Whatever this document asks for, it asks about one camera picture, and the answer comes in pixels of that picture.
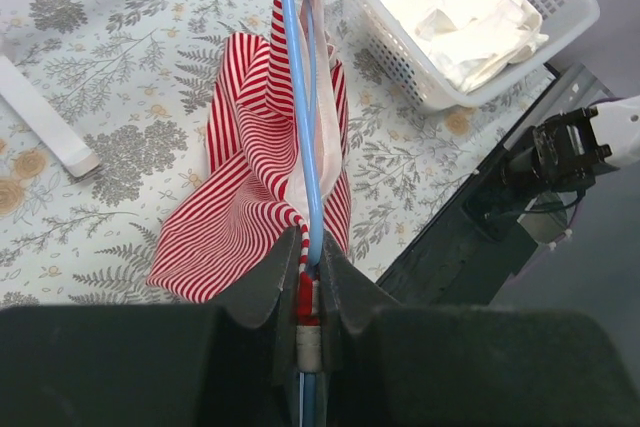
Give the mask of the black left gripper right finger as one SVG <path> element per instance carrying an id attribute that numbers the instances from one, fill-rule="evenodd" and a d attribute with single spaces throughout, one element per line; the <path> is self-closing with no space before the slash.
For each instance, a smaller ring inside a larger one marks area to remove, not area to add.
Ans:
<path id="1" fill-rule="evenodd" d="M 406 306 L 331 234 L 318 268 L 330 426 L 635 426 L 639 395 L 577 312 Z"/>

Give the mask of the blue wire hanger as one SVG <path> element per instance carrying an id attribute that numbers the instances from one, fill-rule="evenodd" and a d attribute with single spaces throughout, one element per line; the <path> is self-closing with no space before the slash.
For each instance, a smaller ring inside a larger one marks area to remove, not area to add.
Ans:
<path id="1" fill-rule="evenodd" d="M 316 162 L 317 56 L 312 0 L 303 0 L 305 12 L 296 13 L 295 0 L 281 0 L 288 47 L 288 60 L 294 94 L 298 144 L 308 206 L 309 247 L 304 273 L 310 277 L 311 305 L 317 307 L 319 263 L 322 256 L 324 208 Z M 301 326 L 297 334 L 299 375 L 299 424 L 324 426 L 326 413 L 321 403 L 322 335 L 321 327 Z"/>

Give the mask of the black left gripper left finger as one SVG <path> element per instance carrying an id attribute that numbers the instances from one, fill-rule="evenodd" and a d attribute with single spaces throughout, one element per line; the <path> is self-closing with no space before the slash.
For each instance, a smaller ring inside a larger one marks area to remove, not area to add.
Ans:
<path id="1" fill-rule="evenodd" d="M 294 426 L 301 234 L 202 304 L 1 313 L 5 426 Z"/>

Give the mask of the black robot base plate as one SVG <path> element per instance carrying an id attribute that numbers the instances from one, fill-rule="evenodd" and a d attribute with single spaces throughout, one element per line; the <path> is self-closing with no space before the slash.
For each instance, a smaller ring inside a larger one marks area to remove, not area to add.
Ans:
<path id="1" fill-rule="evenodd" d="M 527 149 L 525 135 L 532 128 L 609 96 L 580 64 L 561 74 L 392 262 L 378 286 L 407 304 L 488 304 L 536 251 L 568 239 L 589 188 L 527 198 L 505 185 L 502 168 Z"/>

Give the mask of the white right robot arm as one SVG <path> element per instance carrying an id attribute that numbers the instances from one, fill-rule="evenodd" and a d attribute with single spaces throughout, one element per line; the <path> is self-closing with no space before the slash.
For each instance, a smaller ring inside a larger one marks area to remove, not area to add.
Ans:
<path id="1" fill-rule="evenodd" d="M 506 186 L 527 198 L 586 190 L 597 176 L 639 162 L 639 98 L 605 98 L 556 114 L 525 140 L 527 149 L 502 168 Z"/>

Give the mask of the red white striped tank top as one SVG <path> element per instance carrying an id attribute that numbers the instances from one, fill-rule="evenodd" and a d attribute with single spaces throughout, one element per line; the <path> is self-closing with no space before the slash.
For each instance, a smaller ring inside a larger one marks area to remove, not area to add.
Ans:
<path id="1" fill-rule="evenodd" d="M 324 227 L 349 243 L 348 99 L 342 63 L 324 25 L 323 0 L 304 0 L 295 25 L 305 82 L 316 88 L 315 160 Z M 254 268 L 290 227 L 312 226 L 295 119 L 282 4 L 268 36 L 226 41 L 206 126 L 209 175 L 164 222 L 152 286 L 202 303 Z"/>

